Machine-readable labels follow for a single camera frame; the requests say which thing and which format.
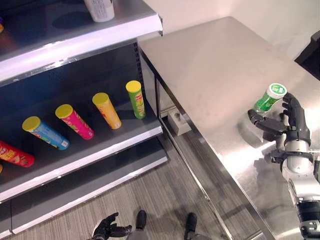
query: stainless steel table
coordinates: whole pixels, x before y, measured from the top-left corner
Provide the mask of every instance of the stainless steel table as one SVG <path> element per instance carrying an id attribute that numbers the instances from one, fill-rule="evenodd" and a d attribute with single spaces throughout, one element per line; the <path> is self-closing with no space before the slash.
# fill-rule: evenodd
<path id="1" fill-rule="evenodd" d="M 247 118 L 270 83 L 282 83 L 305 109 L 320 149 L 320 82 L 232 17 L 140 42 L 144 58 L 191 127 L 217 156 L 267 238 L 301 239 L 279 165 L 264 160 L 274 142 Z M 277 102 L 270 115 L 282 112 Z"/>

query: pringles can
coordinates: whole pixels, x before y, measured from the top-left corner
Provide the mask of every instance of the pringles can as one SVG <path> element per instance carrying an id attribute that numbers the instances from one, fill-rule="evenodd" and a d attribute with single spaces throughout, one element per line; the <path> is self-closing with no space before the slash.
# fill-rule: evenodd
<path id="1" fill-rule="evenodd" d="M 21 151 L 3 141 L 0 141 L 0 159 L 25 168 L 30 167 L 35 162 L 34 156 L 24 151 Z"/>
<path id="2" fill-rule="evenodd" d="M 95 132 L 85 123 L 71 105 L 63 104 L 59 106 L 55 110 L 55 115 L 83 139 L 89 140 L 95 135 Z"/>
<path id="3" fill-rule="evenodd" d="M 136 80 L 129 81 L 125 85 L 129 93 L 134 115 L 137 119 L 143 119 L 146 116 L 144 97 L 141 92 L 141 83 Z"/>
<path id="4" fill-rule="evenodd" d="M 111 129 L 118 129 L 121 127 L 119 116 L 112 105 L 108 94 L 98 92 L 92 98 L 92 102 L 98 108 L 105 121 L 109 124 Z"/>
<path id="5" fill-rule="evenodd" d="M 70 145 L 66 138 L 41 121 L 37 116 L 31 116 L 24 120 L 22 129 L 59 150 L 65 150 Z"/>

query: green-labeled can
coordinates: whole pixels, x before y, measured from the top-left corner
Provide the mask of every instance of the green-labeled can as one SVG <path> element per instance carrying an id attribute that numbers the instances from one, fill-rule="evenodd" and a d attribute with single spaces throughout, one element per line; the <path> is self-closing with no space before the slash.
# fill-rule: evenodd
<path id="1" fill-rule="evenodd" d="M 255 103 L 253 109 L 258 113 L 266 113 L 286 93 L 287 89 L 285 86 L 280 83 L 271 83 L 263 97 Z"/>
<path id="2" fill-rule="evenodd" d="M 133 80 L 125 85 L 129 93 L 134 115 L 137 119 L 143 119 L 146 116 L 144 97 L 141 92 L 141 83 Z"/>

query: yellow lid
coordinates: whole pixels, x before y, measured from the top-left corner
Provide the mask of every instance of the yellow lid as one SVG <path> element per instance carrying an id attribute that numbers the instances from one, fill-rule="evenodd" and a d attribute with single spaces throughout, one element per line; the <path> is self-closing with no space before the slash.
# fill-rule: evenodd
<path id="1" fill-rule="evenodd" d="M 92 98 L 92 102 L 95 105 L 100 105 L 100 104 L 104 104 L 106 101 L 109 100 L 109 96 L 108 94 L 106 94 L 105 92 L 98 92 L 97 94 L 95 94 Z"/>
<path id="2" fill-rule="evenodd" d="M 41 123 L 37 116 L 30 116 L 22 123 L 22 129 L 27 132 L 33 132 Z"/>
<path id="3" fill-rule="evenodd" d="M 136 93 L 141 89 L 141 83 L 136 80 L 132 80 L 125 85 L 125 88 L 129 93 Z"/>
<path id="4" fill-rule="evenodd" d="M 73 108 L 71 105 L 69 104 L 63 104 L 61 106 L 59 106 L 56 110 L 55 110 L 55 115 L 59 118 L 59 119 L 65 119 L 67 117 L 69 117 L 72 112 L 73 112 Z"/>

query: metal shelf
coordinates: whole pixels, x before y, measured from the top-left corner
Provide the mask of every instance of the metal shelf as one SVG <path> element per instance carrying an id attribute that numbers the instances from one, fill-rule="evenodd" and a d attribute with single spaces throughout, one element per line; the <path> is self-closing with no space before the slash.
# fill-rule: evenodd
<path id="1" fill-rule="evenodd" d="M 0 204 L 0 239 L 11 235 L 11 203 Z"/>
<path id="2" fill-rule="evenodd" d="M 142 0 L 114 0 L 114 19 L 94 22 L 83 1 L 55 2 L 5 19 L 0 34 L 0 87 L 162 31 Z"/>
<path id="3" fill-rule="evenodd" d="M 20 233 L 167 161 L 157 138 L 75 171 L 11 200 Z"/>
<path id="4" fill-rule="evenodd" d="M 90 140 L 83 140 L 72 129 L 64 126 L 65 136 L 71 143 L 66 150 L 57 150 L 30 135 L 35 162 L 31 167 L 24 168 L 2 161 L 0 202 L 162 134 L 161 125 L 147 101 L 145 105 L 144 119 L 135 118 L 129 102 L 117 107 L 122 121 L 121 128 L 117 130 L 111 130 L 101 114 L 93 113 L 88 123 L 95 135 Z"/>

